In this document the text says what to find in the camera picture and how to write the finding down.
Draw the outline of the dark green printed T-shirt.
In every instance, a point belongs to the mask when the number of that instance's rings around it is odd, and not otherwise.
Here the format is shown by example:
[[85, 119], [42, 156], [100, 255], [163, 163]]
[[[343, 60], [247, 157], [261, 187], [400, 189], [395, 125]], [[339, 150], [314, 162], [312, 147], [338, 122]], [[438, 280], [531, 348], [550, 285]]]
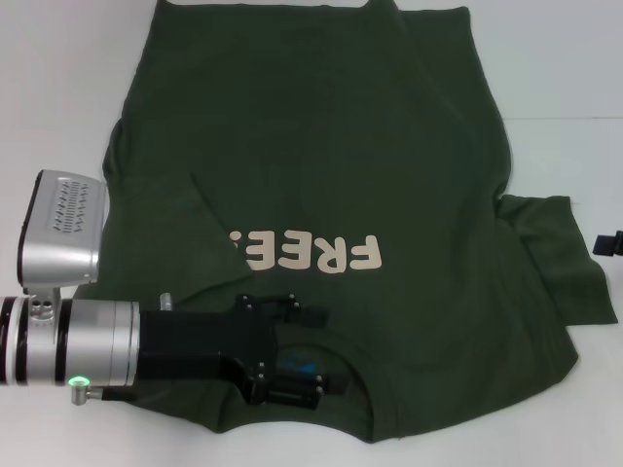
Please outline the dark green printed T-shirt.
[[466, 9], [159, 0], [103, 161], [110, 212], [81, 299], [226, 311], [292, 293], [279, 359], [344, 372], [316, 409], [225, 381], [136, 406], [214, 432], [300, 421], [368, 443], [446, 428], [561, 382], [568, 333], [617, 317], [566, 197], [506, 193], [511, 151]]

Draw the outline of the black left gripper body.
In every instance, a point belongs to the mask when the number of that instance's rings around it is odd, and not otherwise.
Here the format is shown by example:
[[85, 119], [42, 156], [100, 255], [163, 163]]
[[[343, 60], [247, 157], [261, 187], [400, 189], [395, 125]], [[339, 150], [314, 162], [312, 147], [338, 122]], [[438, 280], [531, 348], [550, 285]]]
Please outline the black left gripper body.
[[137, 380], [224, 380], [249, 405], [275, 378], [275, 322], [254, 299], [223, 312], [142, 310]]

